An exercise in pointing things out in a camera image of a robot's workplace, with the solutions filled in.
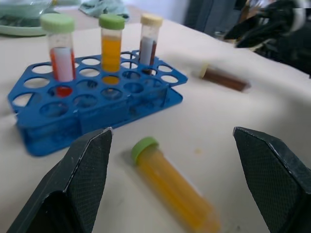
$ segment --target table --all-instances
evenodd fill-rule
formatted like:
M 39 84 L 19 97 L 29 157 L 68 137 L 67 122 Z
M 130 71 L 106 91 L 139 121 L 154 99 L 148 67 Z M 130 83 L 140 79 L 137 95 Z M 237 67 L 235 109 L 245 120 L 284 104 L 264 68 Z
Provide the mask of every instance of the table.
M 137 49 L 139 39 L 140 25 L 126 25 L 122 50 Z M 99 54 L 100 29 L 76 31 L 74 48 L 77 57 Z M 6 100 L 26 66 L 49 59 L 46 39 L 7 39 L 1 41 L 0 51 L 0 232 L 5 232 L 67 149 L 41 158 L 28 155 Z M 114 130 L 106 186 L 93 232 L 183 232 L 127 163 L 131 147 L 151 135 L 213 203 L 225 228 L 232 225 L 240 226 L 240 233 L 268 233 L 247 188 L 233 128 L 243 126 L 279 137 L 310 166 L 311 81 L 289 66 L 249 50 L 234 49 L 167 20 L 161 28 L 157 56 L 188 76 L 187 84 L 175 88 L 184 100 Z M 249 78 L 252 88 L 240 93 L 198 79 L 193 72 L 204 60 Z

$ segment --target yellow liquid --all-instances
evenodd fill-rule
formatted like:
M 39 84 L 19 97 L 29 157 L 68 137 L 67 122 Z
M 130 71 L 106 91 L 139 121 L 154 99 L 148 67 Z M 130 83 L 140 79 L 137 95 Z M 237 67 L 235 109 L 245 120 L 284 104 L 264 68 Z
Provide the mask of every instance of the yellow liquid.
M 120 69 L 121 38 L 102 36 L 102 69 L 118 72 Z
M 213 208 L 163 156 L 150 146 L 137 158 L 139 171 L 177 218 L 192 232 L 217 233 L 220 222 Z

